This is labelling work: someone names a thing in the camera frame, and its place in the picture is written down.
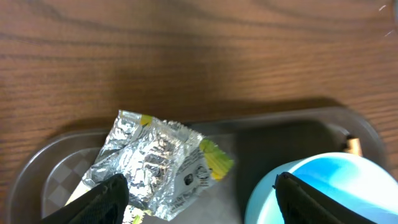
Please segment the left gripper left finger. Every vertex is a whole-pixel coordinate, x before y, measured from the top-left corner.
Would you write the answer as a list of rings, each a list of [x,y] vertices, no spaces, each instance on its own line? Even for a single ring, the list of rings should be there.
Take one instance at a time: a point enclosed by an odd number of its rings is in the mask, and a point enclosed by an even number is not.
[[[115,174],[40,222],[41,224],[122,224],[128,201],[127,180],[122,174]]]

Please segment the green foil snack wrapper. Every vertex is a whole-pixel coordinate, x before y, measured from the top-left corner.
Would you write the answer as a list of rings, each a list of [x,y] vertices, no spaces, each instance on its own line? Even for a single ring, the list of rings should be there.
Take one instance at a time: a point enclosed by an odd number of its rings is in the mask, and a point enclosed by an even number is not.
[[[216,143],[197,131],[121,110],[68,202],[112,175],[123,174],[129,189],[124,223],[142,223],[145,215],[171,221],[233,165]]]

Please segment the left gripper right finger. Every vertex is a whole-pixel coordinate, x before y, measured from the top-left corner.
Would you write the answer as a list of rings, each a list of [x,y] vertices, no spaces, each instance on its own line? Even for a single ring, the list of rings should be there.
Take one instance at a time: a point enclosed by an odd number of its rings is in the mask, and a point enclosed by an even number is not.
[[[285,224],[371,224],[289,172],[275,178],[277,204]]]

